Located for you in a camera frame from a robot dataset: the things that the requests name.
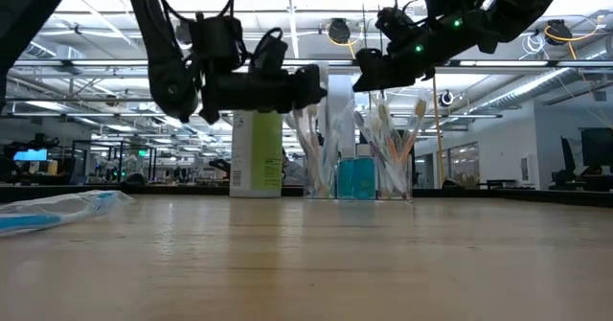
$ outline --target wooden table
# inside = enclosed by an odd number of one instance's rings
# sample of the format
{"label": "wooden table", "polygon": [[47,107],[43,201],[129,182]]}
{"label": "wooden table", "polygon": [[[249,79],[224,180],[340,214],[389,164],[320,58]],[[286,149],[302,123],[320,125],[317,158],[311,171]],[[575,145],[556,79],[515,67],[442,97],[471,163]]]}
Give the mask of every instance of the wooden table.
{"label": "wooden table", "polygon": [[147,196],[0,239],[0,319],[610,320],[613,211]]}

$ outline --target green label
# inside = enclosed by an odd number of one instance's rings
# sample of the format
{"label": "green label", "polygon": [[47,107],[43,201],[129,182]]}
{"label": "green label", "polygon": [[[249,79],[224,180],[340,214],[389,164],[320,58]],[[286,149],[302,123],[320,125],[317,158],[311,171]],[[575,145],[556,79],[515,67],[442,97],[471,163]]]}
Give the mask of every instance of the green label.
{"label": "green label", "polygon": [[283,180],[283,120],[272,112],[253,115],[252,189],[279,190]]}

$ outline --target computer monitor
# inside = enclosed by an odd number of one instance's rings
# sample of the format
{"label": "computer monitor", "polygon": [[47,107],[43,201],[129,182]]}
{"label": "computer monitor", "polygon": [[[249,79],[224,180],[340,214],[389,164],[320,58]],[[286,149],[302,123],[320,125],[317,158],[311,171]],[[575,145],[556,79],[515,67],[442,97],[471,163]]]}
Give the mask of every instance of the computer monitor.
{"label": "computer monitor", "polygon": [[613,129],[585,129],[581,133],[581,143],[584,166],[613,166]]}
{"label": "computer monitor", "polygon": [[46,149],[28,149],[27,151],[19,151],[12,158],[18,162],[42,162],[47,160]]}

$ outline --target fluorescent light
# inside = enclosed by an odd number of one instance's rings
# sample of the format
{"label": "fluorescent light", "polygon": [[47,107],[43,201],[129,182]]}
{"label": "fluorescent light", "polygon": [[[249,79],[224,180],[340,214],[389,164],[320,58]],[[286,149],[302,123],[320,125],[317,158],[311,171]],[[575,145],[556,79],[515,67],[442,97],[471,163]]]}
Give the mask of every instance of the fluorescent light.
{"label": "fluorescent light", "polygon": [[334,60],[309,60],[302,58],[286,58],[284,60],[285,67],[292,66],[306,66],[309,64],[316,64],[318,62],[325,62],[329,66],[342,66],[342,67],[351,67],[353,66],[353,61],[350,59],[334,59]]}
{"label": "fluorescent light", "polygon": [[59,113],[9,113],[7,115],[16,117],[60,117]]}
{"label": "fluorescent light", "polygon": [[[395,118],[410,118],[411,115],[392,115]],[[425,114],[423,115],[426,119],[434,119],[436,116],[434,114]],[[496,119],[501,118],[501,114],[469,114],[469,115],[439,115],[439,119]]]}
{"label": "fluorescent light", "polygon": [[148,66],[147,60],[115,59],[115,60],[71,60],[75,66]]}
{"label": "fluorescent light", "polygon": [[558,67],[613,67],[613,61],[560,61],[557,63]]}
{"label": "fluorescent light", "polygon": [[523,61],[523,60],[480,60],[480,61],[460,61],[460,66],[478,67],[535,67],[546,66],[548,61]]}
{"label": "fluorescent light", "polygon": [[183,128],[183,124],[181,124],[181,122],[177,119],[174,119],[170,116],[165,116],[164,118],[160,119],[163,122],[167,123],[168,125],[171,125],[175,128]]}
{"label": "fluorescent light", "polygon": [[136,130],[136,128],[131,127],[131,126],[122,126],[122,125],[106,125],[106,126],[111,129],[115,129],[119,131],[135,131]]}
{"label": "fluorescent light", "polygon": [[455,119],[497,119],[501,118],[500,114],[471,114],[471,115],[449,115],[449,118]]}
{"label": "fluorescent light", "polygon": [[156,117],[160,116],[160,114],[155,113],[119,113],[121,117]]}
{"label": "fluorescent light", "polygon": [[77,116],[84,116],[84,117],[113,117],[116,114],[112,114],[112,113],[68,113],[66,114],[66,116],[71,116],[71,117],[77,117]]}
{"label": "fluorescent light", "polygon": [[83,123],[85,123],[85,124],[88,124],[88,125],[92,125],[92,126],[98,126],[99,125],[99,123],[97,123],[95,121],[91,121],[89,119],[83,119],[83,118],[80,118],[80,117],[76,117],[76,119],[81,121],[81,122],[83,122]]}
{"label": "fluorescent light", "polygon": [[49,110],[61,111],[61,110],[66,109],[65,107],[57,103],[54,103],[54,102],[30,101],[30,102],[26,102],[26,104],[38,106],[38,107],[49,109]]}

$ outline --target yellow cable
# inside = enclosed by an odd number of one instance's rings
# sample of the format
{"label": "yellow cable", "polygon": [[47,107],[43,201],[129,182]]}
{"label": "yellow cable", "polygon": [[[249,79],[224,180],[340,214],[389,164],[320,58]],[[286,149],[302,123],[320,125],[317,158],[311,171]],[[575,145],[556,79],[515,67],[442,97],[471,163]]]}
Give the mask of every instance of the yellow cable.
{"label": "yellow cable", "polygon": [[568,49],[571,51],[571,55],[573,59],[577,59],[577,54],[575,54],[575,49],[573,48],[573,43],[568,42]]}
{"label": "yellow cable", "polygon": [[349,50],[350,50],[350,52],[352,52],[353,59],[355,59],[355,52],[353,51],[353,44],[349,45]]}
{"label": "yellow cable", "polygon": [[360,38],[350,43],[336,43],[332,40],[332,38],[329,37],[328,31],[329,31],[329,24],[326,26],[326,36],[328,37],[329,41],[332,42],[333,45],[337,45],[339,47],[349,47],[350,52],[352,52],[352,57],[355,58],[355,52],[353,51],[353,44],[357,43],[360,40]]}
{"label": "yellow cable", "polygon": [[549,36],[549,37],[553,38],[553,39],[557,39],[557,40],[562,41],[562,42],[577,42],[577,41],[581,41],[582,39],[585,39],[585,38],[587,38],[587,37],[589,37],[589,36],[591,36],[591,35],[595,34],[595,33],[596,33],[596,31],[598,30],[598,26],[599,26],[600,24],[601,24],[601,20],[600,20],[600,19],[598,19],[598,22],[596,23],[596,28],[594,28],[594,31],[593,31],[593,32],[591,32],[590,34],[587,34],[587,35],[585,35],[585,36],[581,36],[581,37],[577,37],[577,38],[562,38],[562,37],[558,37],[558,36],[555,36],[555,35],[549,34],[549,32],[548,32],[548,31],[549,31],[549,29],[551,29],[551,26],[547,26],[547,27],[545,28],[545,34],[546,34],[547,36]]}

